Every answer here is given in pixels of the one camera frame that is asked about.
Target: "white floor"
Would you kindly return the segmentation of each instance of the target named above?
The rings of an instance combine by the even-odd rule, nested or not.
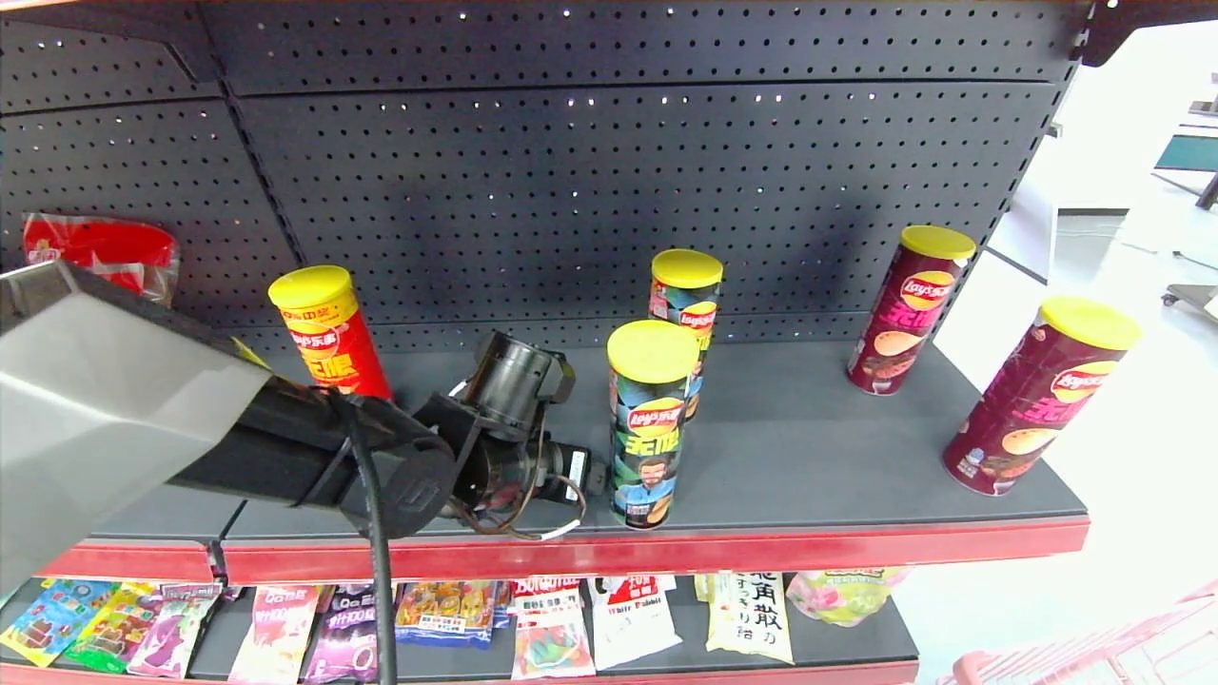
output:
[[[1145,329],[1046,455],[1090,509],[1083,551],[920,568],[898,589],[920,684],[965,652],[1085,633],[1218,578],[1218,323],[1160,300],[1168,283],[1218,284],[1218,271],[1170,255],[1218,266],[1218,208],[1167,183],[1149,188],[1123,221],[1062,217],[1047,289],[984,256],[937,338],[984,388],[1047,293],[1108,301]]]

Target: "metal shelf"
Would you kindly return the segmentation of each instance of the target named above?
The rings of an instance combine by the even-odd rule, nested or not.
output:
[[[209,542],[245,500],[164,485],[102,523],[40,575],[211,583]]]
[[[693,573],[849,568],[1017,558],[1077,551],[1089,519],[1046,464],[1010,495],[960,488],[939,451],[977,390],[935,349],[923,352],[900,395],[849,385],[845,342],[716,345],[703,410],[689,427],[669,523],[638,533],[618,525],[608,497],[563,539],[521,542],[469,534],[437,520],[392,544],[395,577],[519,578],[532,574]],[[600,349],[569,352],[579,374],[566,405],[548,417],[557,439],[605,458],[607,363]],[[300,378],[298,360],[272,356]],[[448,389],[473,351],[382,355],[409,389]],[[525,528],[560,525],[570,509],[530,505]],[[370,577],[367,542],[337,514],[250,502],[224,536],[233,583],[304,583]]]
[[[0,617],[7,624],[38,595],[38,585],[27,584]],[[222,607],[203,634],[195,653],[190,676],[205,680],[227,678],[236,657],[241,639],[250,625],[252,595]],[[765,657],[734,652],[706,652],[704,641],[708,628],[706,605],[694,600],[693,584],[678,579],[677,590],[669,594],[672,619],[681,645],[642,659],[609,669],[580,683],[631,684],[681,683],[698,673],[714,683],[747,681],[780,685],[882,685],[910,683],[917,675],[917,647],[910,637],[900,613],[889,602],[878,614],[851,629],[840,629],[815,622],[787,607],[790,642],[795,665],[788,667]],[[585,617],[591,626],[590,617]],[[415,683],[508,683],[513,658],[512,630],[496,631],[491,648],[449,650],[398,645],[401,681]],[[44,683],[46,672],[16,665],[19,657],[0,647],[0,680],[5,685]],[[100,674],[55,670],[55,681],[63,685],[99,681],[146,683],[133,676],[102,676]]]

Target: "pegboard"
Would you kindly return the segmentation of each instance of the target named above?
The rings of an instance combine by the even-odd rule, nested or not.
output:
[[[661,85],[244,99],[308,262],[374,324],[630,317],[670,246],[725,314],[870,308],[900,228],[982,239],[1054,84]]]
[[[238,94],[739,80],[1062,83],[1089,2],[214,2]]]
[[[600,345],[614,329],[635,318],[637,316],[536,322],[386,324],[374,325],[370,330],[376,347],[385,352],[451,351],[463,347],[474,350],[482,336],[492,330],[505,332],[541,347],[564,349]],[[866,322],[866,312],[725,314],[715,318],[715,339],[719,342],[842,340],[861,334]],[[246,345],[259,353],[296,351],[296,344],[283,325],[240,328],[231,333],[239,335]]]
[[[0,119],[5,269],[22,213],[147,221],[174,234],[175,308],[217,327],[279,323],[267,285],[297,263],[223,100],[132,104]]]
[[[218,96],[191,83],[164,45],[4,20],[0,113]]]

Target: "red shelf trim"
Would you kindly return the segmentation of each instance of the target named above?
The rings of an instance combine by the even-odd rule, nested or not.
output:
[[[580,678],[574,683],[604,683],[605,685],[671,685],[688,683],[691,673],[665,673],[657,675],[598,675]],[[912,683],[917,676],[917,662],[860,663],[816,668],[767,668],[754,670],[698,673],[699,683],[748,683],[749,685],[898,685]],[[4,685],[147,685],[149,679],[135,675],[110,675],[84,670],[35,668],[33,665],[0,664],[0,683]],[[482,685],[509,685],[514,680],[481,681]]]
[[[132,544],[86,540],[63,552],[38,575],[180,583],[214,580],[207,547],[192,541]]]
[[[806,570],[1044,557],[1080,550],[1089,528],[1086,516],[1073,516],[731,535],[575,534],[547,542],[419,536],[393,542],[390,555],[401,580]],[[238,585],[371,578],[367,542],[358,540],[227,541],[224,559]]]

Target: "pink shopping cart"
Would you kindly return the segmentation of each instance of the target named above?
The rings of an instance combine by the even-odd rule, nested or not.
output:
[[[1142,620],[1004,653],[971,652],[937,685],[1218,685],[1218,581]]]

